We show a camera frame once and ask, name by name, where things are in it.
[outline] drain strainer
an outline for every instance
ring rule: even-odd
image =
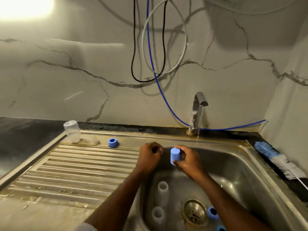
[[[206,209],[196,199],[189,199],[183,206],[183,217],[188,224],[195,228],[203,228],[208,225]]]

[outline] hand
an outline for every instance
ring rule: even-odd
[[[175,160],[173,161],[173,163],[176,166],[180,167],[184,171],[184,173],[187,174],[187,176],[190,176],[192,179],[196,180],[197,178],[202,176],[202,174],[204,174],[200,162],[200,157],[195,150],[192,150],[185,145],[177,145],[174,147],[179,148],[185,152],[185,160]]]
[[[163,154],[163,146],[159,143],[144,144],[139,149],[139,158],[135,169],[143,176],[148,176],[157,166],[161,154]]]

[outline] chrome faucet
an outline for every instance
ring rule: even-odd
[[[199,91],[195,94],[195,99],[193,100],[193,105],[192,105],[192,118],[189,122],[189,128],[188,128],[188,131],[187,133],[189,135],[195,135],[198,133],[198,111],[199,111],[199,108],[200,106],[208,106],[208,102],[206,101],[205,97],[204,97],[204,94]]]

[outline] countertop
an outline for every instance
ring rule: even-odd
[[[25,118],[0,117],[0,177],[7,174],[33,153],[45,146],[52,139],[64,131],[60,120],[39,120]],[[152,134],[166,134],[187,136],[187,128],[169,128],[153,126],[137,126],[123,124],[104,124],[79,122],[80,129],[105,130],[119,132],[139,132]],[[200,137],[208,139],[247,140],[253,146],[256,141],[265,141],[256,132],[239,131],[200,131]],[[283,173],[262,154],[265,162],[284,180],[284,182],[306,204],[308,192],[297,180],[287,180]]]

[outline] black cable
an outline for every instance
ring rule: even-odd
[[[164,33],[165,33],[165,23],[166,23],[166,6],[167,6],[167,2],[168,0],[165,2],[164,5],[164,23],[163,23],[163,49],[164,49],[164,64],[163,64],[163,68],[161,70],[161,72],[157,75],[156,78],[158,78],[164,71],[165,69],[165,65],[166,65],[166,49],[165,49],[165,39],[164,39]],[[135,59],[135,54],[136,54],[136,0],[134,0],[134,54],[133,54],[133,59],[132,59],[132,65],[131,65],[131,72],[132,72],[132,76],[134,78],[134,80],[138,81],[138,82],[152,82],[155,80],[155,78],[147,80],[147,81],[141,81],[138,80],[135,76],[134,76],[134,72],[133,72],[133,65],[134,65],[134,59]]]

